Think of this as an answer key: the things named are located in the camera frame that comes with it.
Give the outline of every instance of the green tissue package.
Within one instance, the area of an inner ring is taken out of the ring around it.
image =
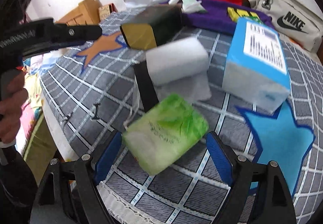
[[[123,141],[141,168],[156,175],[194,146],[208,128],[203,116],[172,94],[134,122]]]

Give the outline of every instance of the purple towel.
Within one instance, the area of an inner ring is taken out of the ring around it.
[[[228,7],[233,7],[233,8],[242,9],[250,12],[255,12],[265,25],[275,29],[271,23],[272,18],[257,10],[253,10],[245,6],[239,6],[236,4],[231,4],[228,2],[218,1],[218,0],[201,0],[201,1],[202,1],[202,6],[208,12],[183,14],[182,24],[184,26],[208,29],[216,32],[233,35],[235,33],[236,23],[231,20],[231,18],[228,16],[228,13],[227,13]]]

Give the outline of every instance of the silver screw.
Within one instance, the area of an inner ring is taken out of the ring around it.
[[[238,160],[241,162],[245,162],[245,161],[247,161],[247,158],[245,156],[239,155]]]
[[[73,29],[70,29],[70,30],[68,30],[68,33],[69,33],[69,35],[75,35],[75,32],[74,32],[74,30]]]
[[[53,159],[50,161],[50,164],[51,164],[51,165],[55,165],[57,162],[58,162],[57,158],[53,158]]]
[[[270,165],[271,166],[273,166],[273,167],[277,167],[278,166],[278,164],[277,164],[277,162],[276,161],[270,161]]]
[[[87,161],[87,160],[89,160],[91,158],[91,156],[89,155],[89,154],[84,154],[83,156],[82,156],[82,160],[83,161]]]

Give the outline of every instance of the blue box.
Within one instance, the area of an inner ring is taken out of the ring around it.
[[[239,18],[222,89],[272,113],[290,94],[290,77],[275,30]]]

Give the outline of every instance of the gray checkered tablecloth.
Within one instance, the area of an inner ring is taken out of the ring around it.
[[[120,23],[139,11],[113,13],[101,27],[104,34],[119,30]],[[264,112],[221,90],[226,55],[232,37],[212,31],[183,28],[175,40],[195,36],[209,52],[208,78],[212,97],[194,107],[207,119],[225,144],[250,160],[257,148],[235,106]],[[85,45],[71,48],[56,66],[41,77],[44,95],[74,151],[80,156],[92,152],[113,129],[124,132],[134,89],[134,71],[142,51],[128,48],[99,54],[81,73],[83,61],[75,58]],[[292,93],[288,100],[299,124],[309,125],[315,133],[313,148],[305,158],[296,194],[293,198],[298,223],[306,223],[323,199],[323,67],[292,44],[282,42],[291,77]],[[96,107],[100,119],[93,120]],[[139,110],[137,117],[143,115]],[[202,139],[172,166],[149,176],[137,164],[126,147],[122,147],[105,185],[128,208],[145,212],[165,223],[210,223],[226,198],[229,187],[223,183]],[[254,197],[247,199],[240,221],[246,222]]]

